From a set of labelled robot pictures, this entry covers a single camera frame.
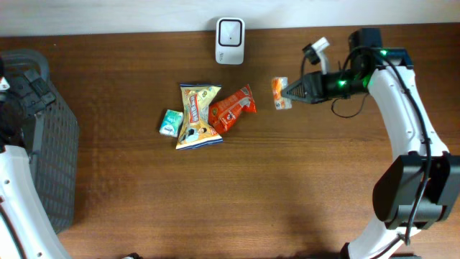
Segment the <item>red snack packet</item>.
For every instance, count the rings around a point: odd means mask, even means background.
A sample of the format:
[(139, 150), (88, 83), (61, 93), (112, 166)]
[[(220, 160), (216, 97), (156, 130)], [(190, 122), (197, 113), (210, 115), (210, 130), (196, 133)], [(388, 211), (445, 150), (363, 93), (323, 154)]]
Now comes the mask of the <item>red snack packet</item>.
[(210, 105), (208, 123), (221, 135), (233, 127), (242, 112), (257, 112), (249, 84), (226, 99)]

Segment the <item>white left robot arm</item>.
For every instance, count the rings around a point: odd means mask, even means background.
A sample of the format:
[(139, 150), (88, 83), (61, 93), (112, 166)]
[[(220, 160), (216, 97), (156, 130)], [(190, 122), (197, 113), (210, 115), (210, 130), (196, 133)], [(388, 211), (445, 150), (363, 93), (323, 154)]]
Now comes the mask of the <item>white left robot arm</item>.
[(69, 258), (80, 127), (34, 50), (1, 52), (1, 257)]

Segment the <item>yellow wet wipes pack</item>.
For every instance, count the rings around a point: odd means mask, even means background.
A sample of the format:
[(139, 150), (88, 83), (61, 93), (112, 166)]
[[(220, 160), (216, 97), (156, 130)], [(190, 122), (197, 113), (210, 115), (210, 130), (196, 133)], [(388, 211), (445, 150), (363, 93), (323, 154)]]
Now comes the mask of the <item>yellow wet wipes pack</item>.
[(182, 83), (180, 90), (184, 117), (176, 149), (191, 150), (223, 142), (220, 134), (208, 123), (209, 105), (221, 90), (221, 86)]

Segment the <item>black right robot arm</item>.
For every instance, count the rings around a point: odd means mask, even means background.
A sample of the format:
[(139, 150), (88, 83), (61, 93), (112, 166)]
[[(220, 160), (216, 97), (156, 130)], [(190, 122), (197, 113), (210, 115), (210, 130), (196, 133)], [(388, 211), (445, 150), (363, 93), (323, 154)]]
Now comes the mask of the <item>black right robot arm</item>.
[(413, 235), (449, 217), (459, 197), (459, 157), (449, 152), (431, 124), (407, 50), (385, 47), (377, 28), (351, 33), (348, 44), (349, 54), (336, 72), (329, 69), (327, 39), (306, 45), (303, 61), (321, 69), (301, 73), (281, 94), (307, 104), (335, 103), (355, 94), (376, 101), (393, 162), (374, 186), (374, 216), (339, 257), (394, 258)]

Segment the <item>teal tissue pack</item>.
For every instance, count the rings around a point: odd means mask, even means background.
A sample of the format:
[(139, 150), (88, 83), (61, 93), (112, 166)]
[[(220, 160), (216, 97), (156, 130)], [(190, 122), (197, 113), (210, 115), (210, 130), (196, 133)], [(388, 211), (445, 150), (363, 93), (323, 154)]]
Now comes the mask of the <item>teal tissue pack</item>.
[(177, 137), (183, 123), (183, 113), (168, 109), (165, 112), (159, 133), (170, 137)]

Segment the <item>orange white small packet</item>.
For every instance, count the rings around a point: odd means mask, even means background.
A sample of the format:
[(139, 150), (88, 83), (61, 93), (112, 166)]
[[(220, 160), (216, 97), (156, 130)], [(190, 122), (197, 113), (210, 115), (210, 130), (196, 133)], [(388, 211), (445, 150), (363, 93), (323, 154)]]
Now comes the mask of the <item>orange white small packet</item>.
[(274, 77), (271, 80), (272, 95), (276, 110), (291, 109), (290, 99), (282, 97), (282, 91), (288, 86), (287, 77)]

